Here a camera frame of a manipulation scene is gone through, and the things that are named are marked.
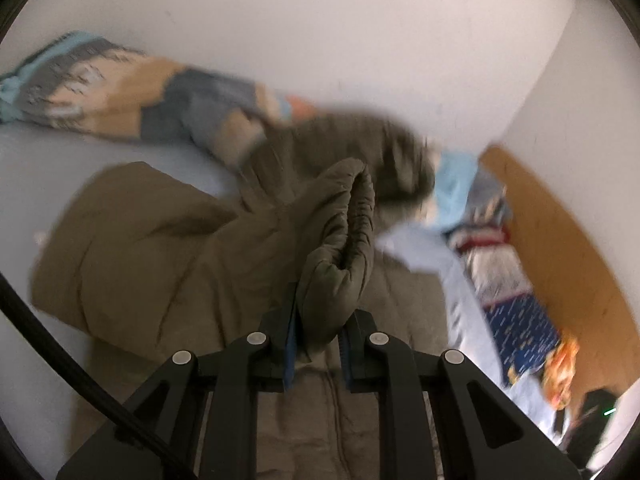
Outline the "olive green puffer jacket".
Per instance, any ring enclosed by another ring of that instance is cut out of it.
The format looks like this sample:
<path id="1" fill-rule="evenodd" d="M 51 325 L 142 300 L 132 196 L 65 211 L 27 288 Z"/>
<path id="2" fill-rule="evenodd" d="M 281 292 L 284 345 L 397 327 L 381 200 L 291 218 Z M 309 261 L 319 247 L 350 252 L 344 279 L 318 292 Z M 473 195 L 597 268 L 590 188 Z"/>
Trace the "olive green puffer jacket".
<path id="1" fill-rule="evenodd" d="M 288 300 L 308 335 L 293 388 L 258 413 L 266 479 L 373 479 L 378 406 L 352 396 L 335 336 L 356 309 L 412 348 L 448 342 L 439 278 L 374 244 L 387 230 L 368 167 L 346 158 L 285 204 L 245 207 L 142 164 L 97 174 L 66 209 L 30 282 L 30 301 L 93 337 L 162 362 L 224 348 Z"/>

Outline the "wooden headboard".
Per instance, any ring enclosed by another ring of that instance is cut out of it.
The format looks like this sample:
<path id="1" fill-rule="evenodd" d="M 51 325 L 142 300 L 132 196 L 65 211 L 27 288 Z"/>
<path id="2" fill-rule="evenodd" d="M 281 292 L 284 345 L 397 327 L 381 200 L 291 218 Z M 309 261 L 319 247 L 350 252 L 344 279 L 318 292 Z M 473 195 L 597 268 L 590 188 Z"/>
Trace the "wooden headboard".
<path id="1" fill-rule="evenodd" d="M 610 269 L 573 216 L 532 172 L 493 145 L 480 162 L 506 185 L 510 241 L 556 327 L 577 337 L 572 410 L 587 392 L 621 394 L 639 378 L 639 332 Z"/>

